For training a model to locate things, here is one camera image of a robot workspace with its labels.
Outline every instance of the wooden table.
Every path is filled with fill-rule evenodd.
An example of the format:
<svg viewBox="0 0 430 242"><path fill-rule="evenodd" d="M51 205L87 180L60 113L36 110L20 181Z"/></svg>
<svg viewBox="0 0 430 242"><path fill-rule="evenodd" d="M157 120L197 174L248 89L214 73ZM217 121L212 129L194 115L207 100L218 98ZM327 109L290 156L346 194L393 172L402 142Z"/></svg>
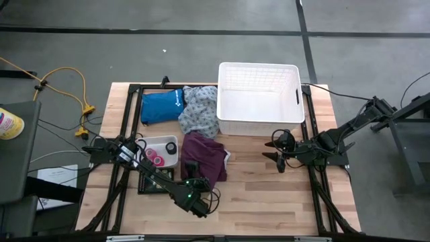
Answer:
<svg viewBox="0 0 430 242"><path fill-rule="evenodd" d="M106 138L115 138L120 133L129 84L112 83L100 131L100 135ZM213 83L202 83L202 85L210 84L213 85ZM335 128L337 125L329 93L315 87L311 87L311 90L319 131ZM127 135L130 134L135 104L136 97L131 108ZM139 124L138 132L147 137L173 134L177 136L179 144L183 140L178 122L164 122L146 127ZM302 139L300 127L292 133L296 140ZM138 173L132 171L120 232L177 235L317 234L307 168L286 167L285 173L278 173L275 162L261 154L261 152L275 151L273 148L264 146L264 143L270 141L269 137L219 134L216 141L224 144L232 155L226 168L227 181L216 184L222 197L215 213L207 218L198 218L174 205L166 194L138 195ZM297 160L290 160L290 162L293 166L300 164ZM100 165L89 175L77 229L87 225L105 202L112 167L110 164ZM178 170L179 168L176 169L176 177L180 177ZM328 167L327 175L334 204L351 226L359 231L353 192L346 172L339 167ZM321 204L325 225L329 229L327 210L324 203L321 202ZM111 213L111 225L115 211L116 204L113 205Z"/></svg>

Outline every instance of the maroon fabric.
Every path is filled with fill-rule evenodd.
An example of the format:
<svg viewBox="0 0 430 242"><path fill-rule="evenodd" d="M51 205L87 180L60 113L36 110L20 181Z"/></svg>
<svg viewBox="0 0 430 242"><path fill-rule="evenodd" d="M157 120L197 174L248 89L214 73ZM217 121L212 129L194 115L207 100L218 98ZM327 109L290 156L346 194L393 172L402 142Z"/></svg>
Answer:
<svg viewBox="0 0 430 242"><path fill-rule="evenodd" d="M227 180L227 172L224 166L226 155L223 144L217 143L210 138L205 138L198 132L186 134L183 138L181 150L181 178L185 179L187 177L185 162L197 161L199 171L194 175L208 178L212 189L216 182L225 182Z"/></svg>

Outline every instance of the paper sheet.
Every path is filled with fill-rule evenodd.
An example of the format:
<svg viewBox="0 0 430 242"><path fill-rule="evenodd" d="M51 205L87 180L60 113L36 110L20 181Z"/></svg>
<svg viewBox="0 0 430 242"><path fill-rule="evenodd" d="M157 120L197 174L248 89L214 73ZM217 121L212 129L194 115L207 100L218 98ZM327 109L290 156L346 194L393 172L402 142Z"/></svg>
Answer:
<svg viewBox="0 0 430 242"><path fill-rule="evenodd" d="M78 165L67 165L64 167L68 169L78 169ZM78 171L71 171L68 169L63 169L63 168L41 169L38 171L38 179L59 184L78 176ZM77 180L73 179L71 181L63 183L62 185L76 188ZM37 210L42 210L42 206L40 205L40 202L42 202L44 209L55 208L58 206L72 204L71 202L63 202L60 200L40 198L40 201L38 202Z"/></svg>

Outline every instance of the gray floor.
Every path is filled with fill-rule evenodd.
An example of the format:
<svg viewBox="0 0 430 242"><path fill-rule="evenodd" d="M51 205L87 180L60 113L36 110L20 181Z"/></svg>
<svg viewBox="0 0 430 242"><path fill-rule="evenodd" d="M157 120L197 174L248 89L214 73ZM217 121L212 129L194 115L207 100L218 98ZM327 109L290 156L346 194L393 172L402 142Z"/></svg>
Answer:
<svg viewBox="0 0 430 242"><path fill-rule="evenodd" d="M430 2L426 0L302 0L308 30L340 32L430 32ZM294 0L15 0L0 13L11 25L85 28L141 28L185 30L300 30ZM85 35L0 33L0 56L43 75L61 66L76 67L87 78L87 96L102 115L114 81L215 82L224 61L285 63L298 66L308 81L301 37ZM333 91L385 98L399 106L407 85L430 71L429 39L311 38L319 83ZM0 63L0 69L11 67ZM50 78L59 89L81 97L81 80L73 73ZM34 82L2 79L0 103L32 98ZM423 79L406 95L406 102L429 91ZM361 101L332 96L338 124L348 121ZM77 102L44 91L41 118L70 127L78 122ZM55 130L77 146L73 132ZM391 191L409 177L391 134L364 129L348 138L352 186L362 230L369 235L430 240L430 198L395 199ZM33 157L72 150L45 130L38 130ZM71 153L32 164L32 169L78 162Z"/></svg>

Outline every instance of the blue bag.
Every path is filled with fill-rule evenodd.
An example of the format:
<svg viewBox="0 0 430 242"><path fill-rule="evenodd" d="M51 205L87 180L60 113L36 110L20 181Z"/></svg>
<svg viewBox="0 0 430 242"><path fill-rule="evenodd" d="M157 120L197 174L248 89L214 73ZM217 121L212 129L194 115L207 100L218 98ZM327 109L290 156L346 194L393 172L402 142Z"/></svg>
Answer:
<svg viewBox="0 0 430 242"><path fill-rule="evenodd" d="M177 120L183 111L183 91L176 89L166 93L142 95L140 119L143 124L155 124Z"/></svg>

